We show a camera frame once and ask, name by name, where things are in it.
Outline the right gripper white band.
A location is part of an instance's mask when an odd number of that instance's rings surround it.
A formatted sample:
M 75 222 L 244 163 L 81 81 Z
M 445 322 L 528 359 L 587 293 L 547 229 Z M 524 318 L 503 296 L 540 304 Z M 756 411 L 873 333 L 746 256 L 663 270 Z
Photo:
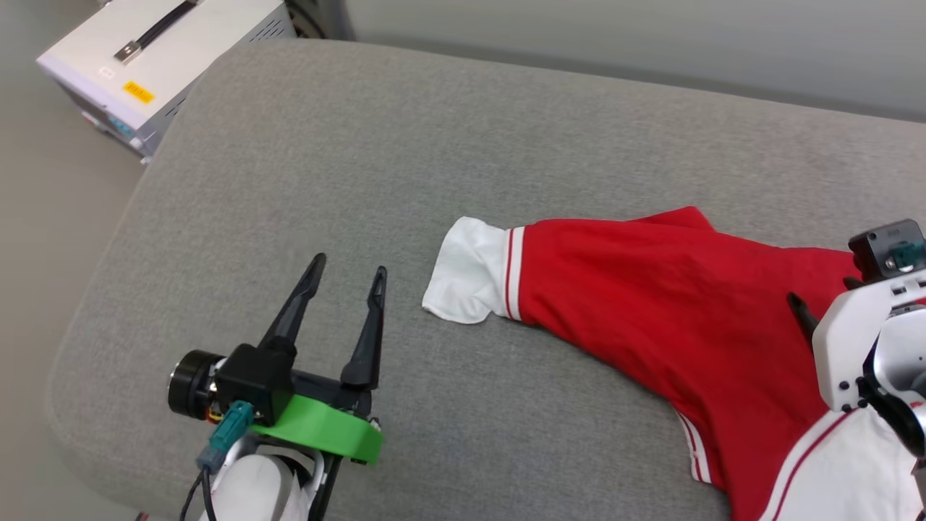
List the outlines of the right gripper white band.
M 889 315 L 897 307 L 924 299 L 924 271 L 877 281 L 840 294 L 819 320 L 807 301 L 787 294 L 807 346 L 813 349 L 819 392 L 831 411 L 857 408 L 856 380 L 875 347 Z

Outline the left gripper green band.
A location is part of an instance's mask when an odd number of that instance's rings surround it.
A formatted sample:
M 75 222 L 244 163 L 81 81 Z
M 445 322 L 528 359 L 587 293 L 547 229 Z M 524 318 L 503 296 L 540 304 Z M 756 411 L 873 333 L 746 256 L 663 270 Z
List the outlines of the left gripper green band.
M 297 336 L 305 309 L 318 291 L 326 261 L 323 252 L 312 258 L 258 349 L 297 356 Z M 258 441 L 301 453 L 317 449 L 331 457 L 376 465 L 383 448 L 383 432 L 378 420 L 367 418 L 366 412 L 373 403 L 368 391 L 379 386 L 387 281 L 387 268 L 377 267 L 368 291 L 368 314 L 357 346 L 341 371 L 340 383 L 292 370 L 294 396 L 274 425 L 258 422 L 254 400 L 245 412 L 232 413 L 232 419 L 225 421 L 217 380 L 225 357 L 209 352 L 187 353 L 171 372 L 168 403 L 172 412 L 215 423 L 213 432 L 218 438 L 208 442 L 203 459 L 214 462 L 231 459 L 232 448 L 242 447 L 246 436 L 255 434 Z

